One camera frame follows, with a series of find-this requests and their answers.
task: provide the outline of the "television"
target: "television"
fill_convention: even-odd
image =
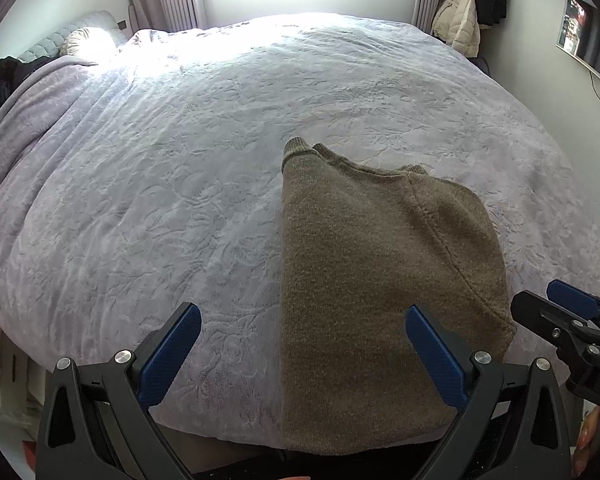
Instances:
[[[567,0],[557,45],[600,78],[600,12],[583,0]]]

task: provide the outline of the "brown sweater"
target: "brown sweater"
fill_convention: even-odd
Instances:
[[[349,454],[451,421],[404,333],[427,306],[501,359],[514,334],[502,253],[467,188],[419,166],[360,166],[296,137],[283,170],[283,434]]]

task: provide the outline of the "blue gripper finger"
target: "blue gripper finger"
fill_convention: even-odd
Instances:
[[[147,409],[160,404],[202,329],[200,309],[183,303],[170,327],[139,373],[138,401]]]
[[[561,280],[553,280],[546,288],[549,301],[566,308],[576,316],[591,320],[600,317],[600,307],[595,296]]]
[[[469,400],[466,374],[416,305],[407,310],[404,329],[444,403],[462,410]]]

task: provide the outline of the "gray upholstered headboard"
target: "gray upholstered headboard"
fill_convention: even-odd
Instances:
[[[126,36],[118,28],[118,24],[111,13],[106,10],[99,10],[98,12],[92,12],[86,16],[72,20],[71,23],[58,28],[58,30],[24,51],[18,56],[18,59],[23,63],[29,63],[42,56],[57,56],[60,47],[64,43],[64,40],[69,37],[69,34],[82,27],[103,28],[111,35],[116,46],[120,46],[126,41]]]

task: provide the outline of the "beige jacket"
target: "beige jacket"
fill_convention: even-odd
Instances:
[[[466,57],[476,57],[480,27],[475,0],[445,0],[433,19],[433,35]]]

